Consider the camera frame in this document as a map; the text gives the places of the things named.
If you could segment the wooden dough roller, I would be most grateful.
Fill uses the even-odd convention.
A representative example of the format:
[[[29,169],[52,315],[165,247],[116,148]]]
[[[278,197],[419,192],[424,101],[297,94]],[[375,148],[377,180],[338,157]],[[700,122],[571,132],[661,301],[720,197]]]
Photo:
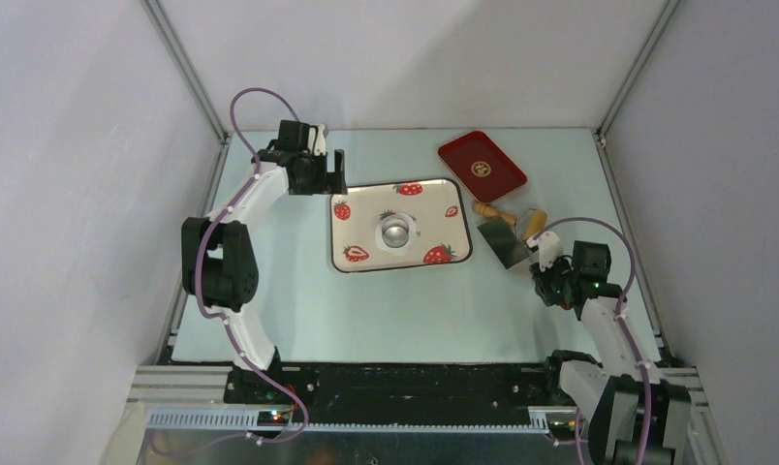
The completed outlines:
[[[517,215],[492,204],[475,201],[472,205],[472,211],[487,222],[499,221],[515,233],[521,233],[520,240],[523,242],[529,241],[548,223],[548,214],[542,209],[533,207],[528,208],[525,213]]]

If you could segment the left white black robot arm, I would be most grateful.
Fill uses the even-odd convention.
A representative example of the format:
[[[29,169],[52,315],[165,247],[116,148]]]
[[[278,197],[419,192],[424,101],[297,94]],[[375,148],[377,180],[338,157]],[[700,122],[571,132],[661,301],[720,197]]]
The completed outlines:
[[[254,152],[243,181],[219,206],[181,226],[182,287],[195,297],[207,319],[224,325],[235,351],[234,362],[253,371],[248,391],[262,403],[273,403],[285,390],[284,376],[269,365],[276,347],[251,308],[260,282],[250,230],[280,198],[345,195],[345,153],[332,152],[327,165],[323,124],[284,120],[266,148]]]

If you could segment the red lacquer tray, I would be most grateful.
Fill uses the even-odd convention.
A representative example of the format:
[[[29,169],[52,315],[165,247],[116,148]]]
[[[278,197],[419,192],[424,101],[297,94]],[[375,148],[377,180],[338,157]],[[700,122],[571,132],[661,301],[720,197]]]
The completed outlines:
[[[437,155],[480,203],[498,202],[528,181],[526,173],[483,131],[441,145]]]

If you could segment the strawberry print tray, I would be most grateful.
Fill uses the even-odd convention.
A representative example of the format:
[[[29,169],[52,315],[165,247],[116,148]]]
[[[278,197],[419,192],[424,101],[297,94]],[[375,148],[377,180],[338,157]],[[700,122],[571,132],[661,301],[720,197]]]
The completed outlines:
[[[342,273],[459,264],[473,245],[460,189],[447,178],[353,186],[330,204],[331,262]],[[420,237],[400,257],[380,251],[374,231],[395,213],[412,216]]]

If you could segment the white dough piece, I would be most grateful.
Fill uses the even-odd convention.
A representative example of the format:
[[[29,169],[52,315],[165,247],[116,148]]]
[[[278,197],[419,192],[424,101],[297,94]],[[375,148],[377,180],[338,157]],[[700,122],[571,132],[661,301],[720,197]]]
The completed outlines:
[[[419,237],[417,221],[406,213],[395,213],[381,219],[374,231],[376,247],[396,257],[406,255]]]

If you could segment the metal spatula red handle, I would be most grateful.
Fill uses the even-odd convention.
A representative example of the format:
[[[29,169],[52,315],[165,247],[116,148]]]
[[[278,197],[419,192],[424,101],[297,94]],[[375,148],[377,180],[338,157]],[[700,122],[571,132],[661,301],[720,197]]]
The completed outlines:
[[[530,265],[528,248],[503,218],[487,219],[478,225],[478,231],[498,262],[507,271],[528,273]]]

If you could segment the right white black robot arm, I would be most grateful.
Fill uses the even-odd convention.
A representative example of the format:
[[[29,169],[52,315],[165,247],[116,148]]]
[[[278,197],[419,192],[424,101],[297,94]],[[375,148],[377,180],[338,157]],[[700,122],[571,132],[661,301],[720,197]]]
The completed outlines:
[[[622,288],[609,282],[607,245],[575,243],[563,251],[553,232],[526,241],[529,272],[542,302],[575,313],[597,354],[555,351],[542,379],[545,398],[572,400],[588,424],[587,447],[595,464],[680,464],[692,399],[667,380],[639,344],[625,312]]]

